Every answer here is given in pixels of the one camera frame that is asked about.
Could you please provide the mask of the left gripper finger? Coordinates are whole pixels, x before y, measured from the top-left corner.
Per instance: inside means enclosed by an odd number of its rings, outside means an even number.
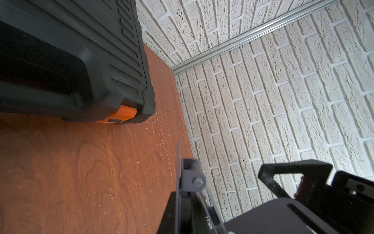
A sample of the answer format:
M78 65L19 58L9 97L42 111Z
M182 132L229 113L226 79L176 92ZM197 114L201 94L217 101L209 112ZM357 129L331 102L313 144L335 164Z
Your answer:
M222 219L201 193L172 192L158 234L221 234Z

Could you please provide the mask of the purple-grey phone stand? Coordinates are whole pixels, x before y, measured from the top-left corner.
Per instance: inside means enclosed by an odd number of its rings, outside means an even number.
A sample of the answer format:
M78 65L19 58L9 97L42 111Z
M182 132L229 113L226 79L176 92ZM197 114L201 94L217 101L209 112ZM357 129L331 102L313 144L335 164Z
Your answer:
M183 159L177 154L177 193L201 193L206 178L200 161ZM267 202L228 222L221 234L335 234L337 231L310 209L293 199Z

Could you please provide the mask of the right corner aluminium profile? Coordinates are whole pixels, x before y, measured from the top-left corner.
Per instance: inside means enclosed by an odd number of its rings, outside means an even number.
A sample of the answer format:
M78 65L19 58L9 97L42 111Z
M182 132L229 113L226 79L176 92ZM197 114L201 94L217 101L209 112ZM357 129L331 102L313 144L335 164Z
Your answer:
M256 40L264 35L267 35L275 30L278 30L288 24L291 24L299 19L306 17L316 11L324 9L336 1L334 0L323 0L323 1L311 1L305 5L297 7L279 17L276 17L266 23L263 23L255 28L250 29L238 36L235 36L224 43L221 43L215 47L212 47L174 67L172 71L174 75L178 75L186 70L189 70L197 65L200 65L210 59L220 56L226 52L229 52L235 48L238 48L246 43Z

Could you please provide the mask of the black plastic tool case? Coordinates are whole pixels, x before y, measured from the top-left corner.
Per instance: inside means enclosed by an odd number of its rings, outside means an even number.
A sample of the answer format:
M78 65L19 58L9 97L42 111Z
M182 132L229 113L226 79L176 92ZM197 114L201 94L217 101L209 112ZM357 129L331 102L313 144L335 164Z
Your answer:
M1 111L141 123L155 113L135 1L1 1Z

